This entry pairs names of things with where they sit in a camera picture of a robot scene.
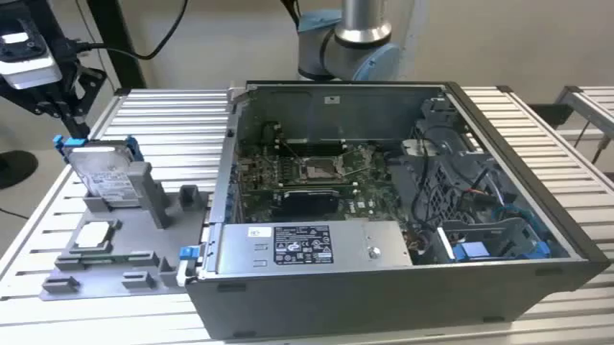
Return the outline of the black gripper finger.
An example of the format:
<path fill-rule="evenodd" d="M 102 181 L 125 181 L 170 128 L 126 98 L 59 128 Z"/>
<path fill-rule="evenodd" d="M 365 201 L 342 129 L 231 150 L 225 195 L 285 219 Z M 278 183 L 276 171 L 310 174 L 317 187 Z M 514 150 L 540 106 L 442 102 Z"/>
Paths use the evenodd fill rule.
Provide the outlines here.
<path fill-rule="evenodd" d="M 90 134 L 86 122 L 90 111 L 90 83 L 82 79 L 71 86 L 65 82 L 22 90 L 2 80 L 2 97 L 35 115 L 49 114 L 63 122 L 70 134 Z"/>
<path fill-rule="evenodd" d="M 74 67 L 74 82 L 73 94 L 74 100 L 71 106 L 74 108 L 90 108 L 101 93 L 105 81 L 109 78 L 107 73 L 97 68 L 89 68 L 81 63 L 73 63 Z"/>

